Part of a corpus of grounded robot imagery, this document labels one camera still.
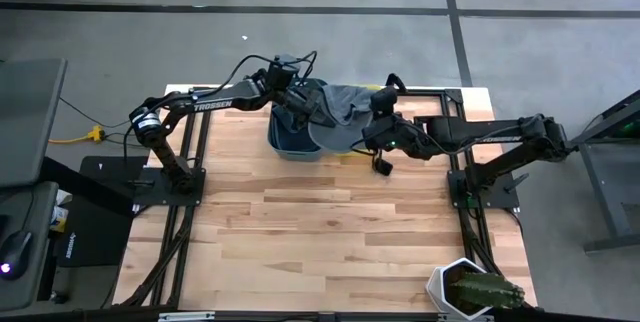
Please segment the green cactus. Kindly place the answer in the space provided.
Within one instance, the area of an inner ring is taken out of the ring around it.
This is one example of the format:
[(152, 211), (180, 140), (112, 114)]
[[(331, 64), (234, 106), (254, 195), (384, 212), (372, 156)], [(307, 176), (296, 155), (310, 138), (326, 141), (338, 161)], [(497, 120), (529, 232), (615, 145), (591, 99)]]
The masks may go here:
[(524, 305), (524, 290), (493, 273), (464, 272), (450, 284), (454, 301), (463, 307), (492, 307), (513, 309)]

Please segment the grey side desk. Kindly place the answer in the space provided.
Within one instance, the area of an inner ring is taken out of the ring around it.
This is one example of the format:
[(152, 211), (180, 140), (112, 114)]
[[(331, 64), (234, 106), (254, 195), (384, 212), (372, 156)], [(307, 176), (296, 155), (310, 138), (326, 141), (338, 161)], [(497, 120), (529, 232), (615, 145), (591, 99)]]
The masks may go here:
[(0, 278), (0, 312), (23, 309), (38, 295), (49, 245), (49, 231), (57, 185), (41, 183), (0, 192), (0, 246), (12, 233), (33, 234), (29, 265), (16, 280)]

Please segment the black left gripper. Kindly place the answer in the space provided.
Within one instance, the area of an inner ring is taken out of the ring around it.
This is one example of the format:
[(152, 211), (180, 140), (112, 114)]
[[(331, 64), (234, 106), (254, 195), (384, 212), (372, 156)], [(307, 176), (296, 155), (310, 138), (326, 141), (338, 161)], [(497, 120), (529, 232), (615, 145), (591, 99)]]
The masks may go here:
[(328, 128), (336, 126), (330, 114), (327, 114), (320, 107), (321, 88), (304, 86), (293, 86), (273, 92), (273, 101), (284, 109), (293, 113), (293, 124), (296, 131), (312, 124), (321, 125)]

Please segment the white hexagonal plant pot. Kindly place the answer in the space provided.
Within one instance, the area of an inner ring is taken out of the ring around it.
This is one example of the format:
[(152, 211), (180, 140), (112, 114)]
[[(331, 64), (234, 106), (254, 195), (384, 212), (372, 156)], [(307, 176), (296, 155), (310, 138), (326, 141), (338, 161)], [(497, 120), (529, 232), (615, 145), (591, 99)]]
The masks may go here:
[(462, 307), (459, 307), (459, 302), (455, 301), (458, 293), (453, 291), (450, 284), (460, 280), (464, 272), (485, 273), (485, 270), (467, 258), (459, 258), (446, 266), (436, 267), (425, 285), (425, 290), (439, 312), (472, 321), (488, 312), (490, 307), (469, 303), (463, 303)]

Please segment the black Trossen box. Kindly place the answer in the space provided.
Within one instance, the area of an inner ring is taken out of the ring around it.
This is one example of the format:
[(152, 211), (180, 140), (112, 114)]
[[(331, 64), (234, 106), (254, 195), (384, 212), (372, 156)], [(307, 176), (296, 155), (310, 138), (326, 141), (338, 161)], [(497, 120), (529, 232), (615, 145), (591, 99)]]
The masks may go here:
[[(113, 156), (87, 156), (79, 173), (128, 196), (131, 182), (139, 177), (147, 159), (131, 157), (127, 163)], [(127, 245), (132, 221), (89, 202), (73, 197), (63, 205), (68, 210), (64, 233), (56, 242), (57, 264), (64, 268), (117, 266)]]

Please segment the grey flat panel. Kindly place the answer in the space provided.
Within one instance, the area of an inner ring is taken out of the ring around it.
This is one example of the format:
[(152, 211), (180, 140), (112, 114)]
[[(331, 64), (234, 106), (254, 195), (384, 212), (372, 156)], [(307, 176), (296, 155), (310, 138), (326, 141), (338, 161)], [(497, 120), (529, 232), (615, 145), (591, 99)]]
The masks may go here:
[(0, 188), (37, 181), (66, 69), (64, 59), (0, 63)]

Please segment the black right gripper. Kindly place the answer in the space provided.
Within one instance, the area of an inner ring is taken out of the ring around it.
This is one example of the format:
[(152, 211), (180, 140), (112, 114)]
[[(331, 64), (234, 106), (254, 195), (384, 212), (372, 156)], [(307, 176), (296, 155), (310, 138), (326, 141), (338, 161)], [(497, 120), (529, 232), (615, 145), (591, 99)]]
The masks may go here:
[(373, 156), (398, 149), (419, 158), (419, 129), (398, 113), (374, 119), (362, 129), (362, 141)]

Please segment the black metal desk frame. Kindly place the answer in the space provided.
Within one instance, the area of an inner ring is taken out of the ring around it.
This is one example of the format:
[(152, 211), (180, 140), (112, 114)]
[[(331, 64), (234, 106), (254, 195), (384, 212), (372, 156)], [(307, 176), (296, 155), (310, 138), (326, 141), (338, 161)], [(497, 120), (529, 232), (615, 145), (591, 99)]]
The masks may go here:
[(640, 246), (630, 206), (640, 207), (640, 89), (597, 115), (571, 143), (579, 151), (608, 231), (587, 254)]

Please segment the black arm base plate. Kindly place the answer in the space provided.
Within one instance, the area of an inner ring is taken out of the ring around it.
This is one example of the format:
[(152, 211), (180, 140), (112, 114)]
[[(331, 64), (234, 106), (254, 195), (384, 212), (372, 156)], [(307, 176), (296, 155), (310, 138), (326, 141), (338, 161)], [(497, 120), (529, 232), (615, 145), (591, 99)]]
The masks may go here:
[(206, 170), (191, 169), (186, 186), (173, 182), (161, 168), (143, 168), (135, 179), (133, 202), (145, 206), (196, 206), (202, 202)]
[(499, 177), (494, 184), (483, 186), (477, 192), (468, 189), (464, 171), (447, 173), (451, 205), (458, 209), (513, 209), (519, 207), (516, 191), (518, 182), (511, 174)]

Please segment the black computer mouse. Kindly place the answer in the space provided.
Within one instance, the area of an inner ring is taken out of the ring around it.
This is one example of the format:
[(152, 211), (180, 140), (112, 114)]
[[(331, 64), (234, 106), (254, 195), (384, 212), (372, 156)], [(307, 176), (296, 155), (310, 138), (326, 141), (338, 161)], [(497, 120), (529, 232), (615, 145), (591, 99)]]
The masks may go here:
[(0, 278), (16, 280), (27, 270), (33, 234), (19, 230), (10, 234), (0, 246)]

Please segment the blue plastic bin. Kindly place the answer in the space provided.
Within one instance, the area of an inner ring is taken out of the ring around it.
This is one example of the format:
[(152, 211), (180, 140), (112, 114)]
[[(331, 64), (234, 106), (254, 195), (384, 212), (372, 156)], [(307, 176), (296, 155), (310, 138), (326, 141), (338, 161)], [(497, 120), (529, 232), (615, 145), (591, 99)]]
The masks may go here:
[(272, 117), (272, 110), (276, 106), (279, 106), (276, 102), (273, 102), (271, 105), (269, 125), (268, 125), (268, 131), (267, 131), (267, 141), (269, 145), (272, 147), (272, 149), (276, 152), (276, 154), (280, 158), (285, 160), (290, 160), (290, 161), (313, 162), (320, 159), (323, 154), (323, 150), (319, 145), (318, 146), (320, 147), (320, 149), (316, 152), (292, 152), (292, 151), (281, 150), (276, 147), (276, 143), (274, 142), (274, 132), (275, 132), (276, 124), (275, 124), (274, 118)]

